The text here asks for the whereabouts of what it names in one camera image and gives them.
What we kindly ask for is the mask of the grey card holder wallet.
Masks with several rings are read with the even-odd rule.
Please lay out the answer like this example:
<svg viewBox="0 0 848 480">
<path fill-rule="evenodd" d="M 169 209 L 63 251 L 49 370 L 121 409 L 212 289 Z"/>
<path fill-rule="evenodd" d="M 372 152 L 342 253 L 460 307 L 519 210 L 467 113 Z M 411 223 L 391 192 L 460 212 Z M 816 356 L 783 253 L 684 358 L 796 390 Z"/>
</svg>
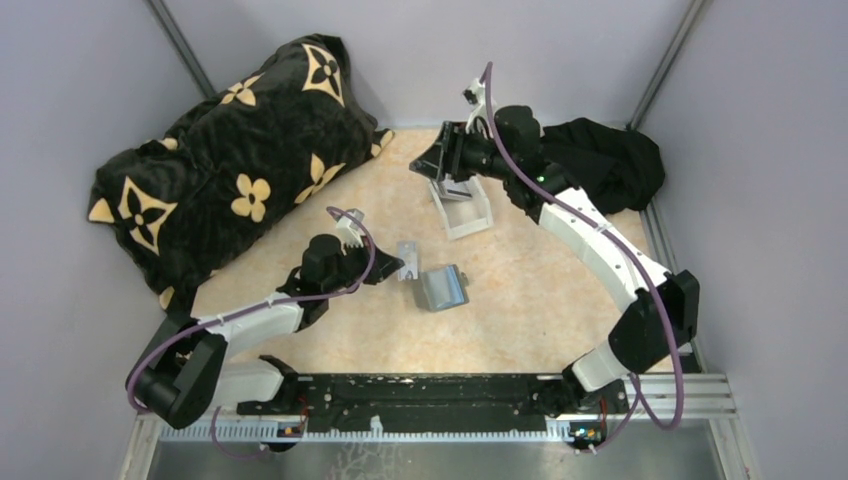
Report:
<svg viewBox="0 0 848 480">
<path fill-rule="evenodd" d="M 423 271 L 413 282 L 414 302 L 431 313 L 463 306 L 470 302 L 467 286 L 467 275 L 456 264 Z"/>
</svg>

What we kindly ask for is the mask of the white plastic card tray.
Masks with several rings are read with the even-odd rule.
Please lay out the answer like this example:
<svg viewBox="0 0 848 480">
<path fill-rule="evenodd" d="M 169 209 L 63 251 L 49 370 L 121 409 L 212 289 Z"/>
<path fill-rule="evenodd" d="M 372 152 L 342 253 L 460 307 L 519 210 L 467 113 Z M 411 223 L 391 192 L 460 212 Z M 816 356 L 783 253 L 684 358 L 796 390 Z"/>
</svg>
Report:
<svg viewBox="0 0 848 480">
<path fill-rule="evenodd" d="M 477 177 L 459 183 L 450 180 L 443 182 L 465 183 L 472 194 L 472 197 L 466 201 L 441 199 L 437 192 L 438 182 L 429 182 L 428 188 L 431 197 L 441 218 L 446 236 L 450 241 L 488 230 L 494 226 L 491 203 Z"/>
</svg>

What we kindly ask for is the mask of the grey cards in tray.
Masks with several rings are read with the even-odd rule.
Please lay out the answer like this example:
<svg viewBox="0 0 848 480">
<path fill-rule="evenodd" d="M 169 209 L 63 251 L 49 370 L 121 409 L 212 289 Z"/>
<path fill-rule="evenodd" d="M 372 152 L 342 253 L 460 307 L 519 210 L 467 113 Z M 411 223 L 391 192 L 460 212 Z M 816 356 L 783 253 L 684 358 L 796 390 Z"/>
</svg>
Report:
<svg viewBox="0 0 848 480">
<path fill-rule="evenodd" d="M 465 183 L 438 182 L 437 192 L 441 199 L 450 201 L 466 201 L 472 197 Z"/>
</svg>

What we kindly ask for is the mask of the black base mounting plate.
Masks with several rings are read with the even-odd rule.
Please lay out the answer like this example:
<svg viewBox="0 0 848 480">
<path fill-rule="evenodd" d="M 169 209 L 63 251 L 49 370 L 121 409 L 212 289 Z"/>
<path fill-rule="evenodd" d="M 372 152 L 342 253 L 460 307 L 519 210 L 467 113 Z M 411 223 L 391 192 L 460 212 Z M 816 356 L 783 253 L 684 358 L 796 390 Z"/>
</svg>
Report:
<svg viewBox="0 0 848 480">
<path fill-rule="evenodd" d="M 559 374 L 288 374 L 272 399 L 236 411 L 305 417 L 307 431 L 363 431 L 377 416 L 391 432 L 423 433 L 540 431 L 561 415 L 629 407 L 621 380 L 577 399 Z"/>
</svg>

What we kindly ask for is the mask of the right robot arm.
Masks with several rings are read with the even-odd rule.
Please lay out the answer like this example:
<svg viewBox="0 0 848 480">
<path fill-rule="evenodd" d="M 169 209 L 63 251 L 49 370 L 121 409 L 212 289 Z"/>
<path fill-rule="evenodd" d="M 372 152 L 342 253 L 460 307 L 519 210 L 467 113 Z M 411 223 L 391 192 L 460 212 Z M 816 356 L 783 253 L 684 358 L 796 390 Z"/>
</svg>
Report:
<svg viewBox="0 0 848 480">
<path fill-rule="evenodd" d="M 681 387 L 680 348 L 696 334 L 698 280 L 649 258 L 607 222 L 571 168 L 580 150 L 557 146 L 550 132 L 528 106 L 446 121 L 409 168 L 432 181 L 500 181 L 511 203 L 562 241 L 611 295 L 619 319 L 598 346 L 563 371 L 569 408 L 590 411 L 603 387 L 644 374 L 662 360 L 670 360 L 675 385 Z"/>
</svg>

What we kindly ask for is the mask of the black crumpled cloth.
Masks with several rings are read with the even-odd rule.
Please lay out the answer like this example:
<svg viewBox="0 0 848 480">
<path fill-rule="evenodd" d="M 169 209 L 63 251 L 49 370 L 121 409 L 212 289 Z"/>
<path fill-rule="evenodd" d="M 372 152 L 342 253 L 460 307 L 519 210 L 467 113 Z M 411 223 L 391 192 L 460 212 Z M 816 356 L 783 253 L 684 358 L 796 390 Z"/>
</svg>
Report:
<svg viewBox="0 0 848 480">
<path fill-rule="evenodd" d="M 638 131 L 577 118 L 542 132 L 544 153 L 604 215 L 646 209 L 665 182 L 659 146 Z"/>
</svg>

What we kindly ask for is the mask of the aluminium frame rail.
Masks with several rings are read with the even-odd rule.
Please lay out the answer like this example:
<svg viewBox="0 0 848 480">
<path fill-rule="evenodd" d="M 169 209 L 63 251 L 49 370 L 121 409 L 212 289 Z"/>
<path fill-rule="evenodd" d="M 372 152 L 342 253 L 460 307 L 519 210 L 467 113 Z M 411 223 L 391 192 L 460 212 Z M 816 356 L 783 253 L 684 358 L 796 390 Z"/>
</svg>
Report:
<svg viewBox="0 0 848 480">
<path fill-rule="evenodd" d="M 260 362 L 175 375 L 145 369 L 126 387 L 131 399 L 177 429 L 217 407 L 244 416 L 306 412 L 314 430 L 356 429 L 372 416 L 396 430 L 441 421 L 451 430 L 494 430 L 503 421 L 528 430 L 546 419 L 630 408 L 661 419 L 735 410 L 727 380 L 708 374 L 652 374 L 638 386 L 615 380 L 586 389 L 572 373 L 299 374 Z"/>
</svg>

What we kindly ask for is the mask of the black floral pillow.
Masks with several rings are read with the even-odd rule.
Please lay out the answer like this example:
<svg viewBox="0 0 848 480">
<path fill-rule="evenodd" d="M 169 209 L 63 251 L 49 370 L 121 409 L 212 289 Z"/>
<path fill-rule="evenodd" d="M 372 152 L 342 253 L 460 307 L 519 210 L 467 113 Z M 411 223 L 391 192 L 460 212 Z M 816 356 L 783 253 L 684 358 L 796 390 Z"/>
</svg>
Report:
<svg viewBox="0 0 848 480">
<path fill-rule="evenodd" d="M 302 36 L 160 138 L 100 166 L 88 219 L 112 229 L 162 308 L 190 305 L 207 279 L 393 136 L 355 99 L 343 41 Z"/>
</svg>

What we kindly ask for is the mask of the silver grey card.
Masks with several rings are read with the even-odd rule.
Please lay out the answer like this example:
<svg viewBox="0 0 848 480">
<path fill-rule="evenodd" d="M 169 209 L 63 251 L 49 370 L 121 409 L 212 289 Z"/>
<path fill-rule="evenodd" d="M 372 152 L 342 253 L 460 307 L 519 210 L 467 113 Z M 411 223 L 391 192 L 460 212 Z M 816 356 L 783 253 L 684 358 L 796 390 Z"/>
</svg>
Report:
<svg viewBox="0 0 848 480">
<path fill-rule="evenodd" d="M 415 241 L 400 241 L 397 243 L 397 257 L 403 262 L 398 270 L 399 281 L 415 281 L 419 279 L 419 252 Z"/>
</svg>

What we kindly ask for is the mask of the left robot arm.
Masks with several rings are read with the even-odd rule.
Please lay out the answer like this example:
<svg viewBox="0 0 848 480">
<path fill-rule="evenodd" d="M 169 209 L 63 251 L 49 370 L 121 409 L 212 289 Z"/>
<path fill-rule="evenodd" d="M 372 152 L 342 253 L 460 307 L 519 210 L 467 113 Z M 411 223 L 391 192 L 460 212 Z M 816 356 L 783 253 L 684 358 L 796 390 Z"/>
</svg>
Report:
<svg viewBox="0 0 848 480">
<path fill-rule="evenodd" d="M 233 363 L 232 358 L 311 326 L 328 311 L 332 298 L 361 285 L 377 285 L 404 265 L 368 238 L 345 245 L 334 235 L 318 235 L 310 240 L 300 266 L 259 303 L 201 318 L 169 313 L 127 378 L 129 399 L 174 429 L 245 402 L 263 402 L 277 414 L 288 413 L 298 404 L 300 388 L 285 377 L 281 362 Z"/>
</svg>

